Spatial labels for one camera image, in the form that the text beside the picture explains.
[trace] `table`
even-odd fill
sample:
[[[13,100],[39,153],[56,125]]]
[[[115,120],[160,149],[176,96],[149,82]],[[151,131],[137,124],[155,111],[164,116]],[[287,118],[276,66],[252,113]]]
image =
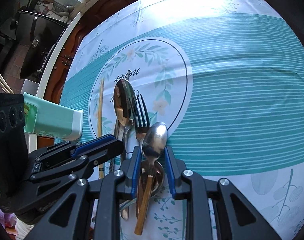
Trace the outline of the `table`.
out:
[[[263,0],[139,0],[114,14],[83,39],[62,92],[60,104],[84,110],[78,141],[96,138],[101,78],[103,134],[113,131],[113,88],[128,69],[176,157],[231,180],[292,239],[304,223],[304,48],[280,15]],[[165,180],[143,236],[131,206],[121,239],[184,239],[185,213]]]

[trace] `silver screw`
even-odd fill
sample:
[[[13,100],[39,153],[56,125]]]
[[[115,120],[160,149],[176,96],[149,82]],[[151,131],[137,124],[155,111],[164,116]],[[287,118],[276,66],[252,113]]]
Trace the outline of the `silver screw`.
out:
[[[190,177],[190,176],[193,175],[193,171],[191,171],[191,170],[185,170],[185,171],[183,171],[183,174],[184,174],[185,176],[187,176],[187,177]]]
[[[87,182],[88,182],[88,181],[87,181],[86,179],[79,179],[79,180],[77,181],[77,184],[78,184],[79,186],[84,186]]]
[[[120,177],[124,174],[124,172],[122,170],[116,170],[116,171],[113,172],[113,174],[117,177]]]
[[[68,176],[69,179],[75,179],[75,177],[76,177],[76,175],[73,173],[69,174],[69,176]]]
[[[220,179],[220,184],[223,185],[223,186],[227,186],[230,184],[229,180],[228,179]]]

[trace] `tile floor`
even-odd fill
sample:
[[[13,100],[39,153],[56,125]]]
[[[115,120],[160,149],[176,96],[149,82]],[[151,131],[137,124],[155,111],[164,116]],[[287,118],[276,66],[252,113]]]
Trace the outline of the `tile floor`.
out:
[[[28,46],[18,45],[17,49],[14,52],[14,55],[6,66],[6,69],[2,75],[9,87],[16,94],[20,94],[23,83],[25,81],[24,79],[20,79],[20,71],[28,49]]]

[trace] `utensil holder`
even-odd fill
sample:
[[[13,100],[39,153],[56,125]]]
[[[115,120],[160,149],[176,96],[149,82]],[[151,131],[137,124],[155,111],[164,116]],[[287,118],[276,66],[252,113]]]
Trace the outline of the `utensil holder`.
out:
[[[71,141],[81,136],[83,110],[73,110],[25,92],[23,96],[28,107],[25,132]]]

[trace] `metal fork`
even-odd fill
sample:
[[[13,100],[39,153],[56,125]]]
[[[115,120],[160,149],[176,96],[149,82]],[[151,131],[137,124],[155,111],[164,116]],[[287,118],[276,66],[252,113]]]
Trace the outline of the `metal fork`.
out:
[[[143,96],[141,96],[141,101],[144,109],[144,113],[142,110],[142,106],[139,100],[139,96],[137,98],[133,98],[133,102],[138,102],[140,112],[138,110],[137,105],[135,104],[134,106],[131,104],[131,110],[133,113],[136,113],[136,116],[134,117],[134,124],[135,124],[135,136],[136,139],[139,141],[140,148],[142,150],[142,144],[143,144],[143,139],[145,135],[147,134],[148,130],[150,129],[150,119],[148,115],[148,110],[145,106]],[[139,177],[139,182],[138,182],[138,190],[137,190],[137,201],[136,201],[136,217],[138,218],[139,216],[139,210],[140,210],[140,205],[142,203],[142,197],[144,193],[144,185],[142,182],[142,172],[140,169],[140,177]]]

